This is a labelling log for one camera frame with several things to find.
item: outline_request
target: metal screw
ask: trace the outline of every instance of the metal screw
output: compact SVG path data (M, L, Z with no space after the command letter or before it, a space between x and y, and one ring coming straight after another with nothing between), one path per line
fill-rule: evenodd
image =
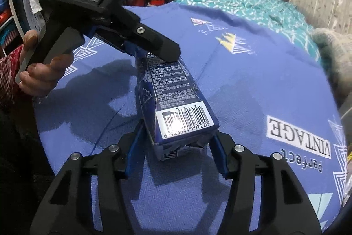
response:
M80 154L78 152L74 152L73 154L71 154L71 159L72 160L77 160L80 158Z
M117 152L120 149L120 147L116 144L112 144L111 146L109 146L109 151L111 152Z
M272 157L278 161L282 159L282 155L278 152L274 153Z
M137 33L138 34L143 34L145 32L145 28L144 27L138 27L137 28Z
M244 152L244 146L240 144L235 145L233 149L237 152Z

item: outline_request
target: red box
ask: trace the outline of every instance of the red box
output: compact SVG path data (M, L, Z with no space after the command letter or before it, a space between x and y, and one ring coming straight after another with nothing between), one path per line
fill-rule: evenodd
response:
M153 6L161 6L165 3L165 0L150 0L150 4Z

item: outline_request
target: pillow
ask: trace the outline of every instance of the pillow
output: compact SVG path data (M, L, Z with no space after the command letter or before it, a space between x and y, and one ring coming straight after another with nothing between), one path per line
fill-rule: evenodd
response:
M338 104L352 91L352 34L342 35L326 28L317 28L312 39L322 58L331 61L330 81Z

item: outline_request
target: triangle pattern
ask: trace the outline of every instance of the triangle pattern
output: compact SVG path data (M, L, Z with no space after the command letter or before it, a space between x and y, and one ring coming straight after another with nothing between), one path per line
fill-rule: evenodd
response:
M328 122L339 144L342 146L346 145L344 128L330 120Z
M347 168L347 147L334 144L334 149L341 171L345 171Z
M250 52L250 49L244 48L240 45L235 45L232 50L232 54L238 54L238 53L244 53L244 52Z
M70 75L71 73L73 73L75 71L77 71L77 68L75 66L71 65L70 67L66 68L64 77L67 75Z
M79 47L78 49L75 50L75 60L73 61L73 63L75 63L77 60L81 60L84 59L86 57L89 57L91 55L96 54L97 51L91 50L91 49L86 49L83 47Z
M236 40L235 40L235 45L241 45L241 44L247 44L247 41L246 39L242 38L242 37L236 37Z
M94 47L100 46L102 44L105 44L104 41L101 41L100 39L93 37L87 44L87 49L92 49Z
M214 25L211 22L205 23L205 25L207 26L207 28L209 29L209 31L216 31L216 30L224 30L227 29L226 27L223 26L218 26L218 25Z
M191 19L191 21L192 21L192 23L193 23L194 26L196 26L196 25L203 25L203 24L205 24L205 23L211 23L211 22L209 22L209 21L205 21L205 20L201 20L201 19L196 19L196 18L193 18L193 17L190 17L190 19Z
M320 193L312 193L312 194L308 194L308 198L310 200L310 202L312 203L312 206L314 208L314 211L318 217L318 219L320 220L329 203L330 203L330 200L332 198L332 195L333 193L323 193L323 194L320 194Z
M321 223L320 223L321 230L323 230L323 228L324 228L326 222L327 222L327 221L324 221L324 222L321 222Z
M342 172L333 172L335 185L337 189L337 194L339 195L340 204L342 204L342 200L344 198L344 189L346 185L347 174L346 171Z

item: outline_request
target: red plaid sleeve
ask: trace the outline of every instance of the red plaid sleeve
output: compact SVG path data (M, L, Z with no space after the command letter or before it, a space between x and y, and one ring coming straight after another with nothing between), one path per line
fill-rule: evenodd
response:
M0 105L3 107L13 104L14 96L19 91L15 77L20 68L21 51L22 45L0 59Z

